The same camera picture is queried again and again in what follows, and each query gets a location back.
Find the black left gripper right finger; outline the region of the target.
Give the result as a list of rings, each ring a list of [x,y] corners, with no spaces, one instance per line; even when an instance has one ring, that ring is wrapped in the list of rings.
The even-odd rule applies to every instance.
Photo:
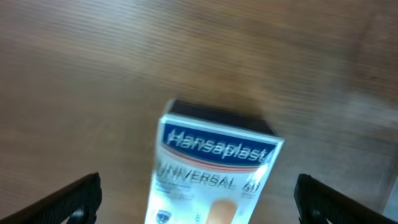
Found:
[[[307,174],[294,190],[300,224],[397,224]]]

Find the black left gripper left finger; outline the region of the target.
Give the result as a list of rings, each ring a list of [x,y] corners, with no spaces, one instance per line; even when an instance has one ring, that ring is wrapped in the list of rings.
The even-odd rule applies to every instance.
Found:
[[[2,224],[95,223],[102,202],[99,173],[88,174],[22,210]]]

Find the white Hansaplast plaster box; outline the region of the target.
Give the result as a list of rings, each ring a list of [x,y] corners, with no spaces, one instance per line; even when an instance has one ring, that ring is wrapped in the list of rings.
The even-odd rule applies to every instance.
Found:
[[[146,223],[249,223],[284,140],[256,116],[170,100]]]

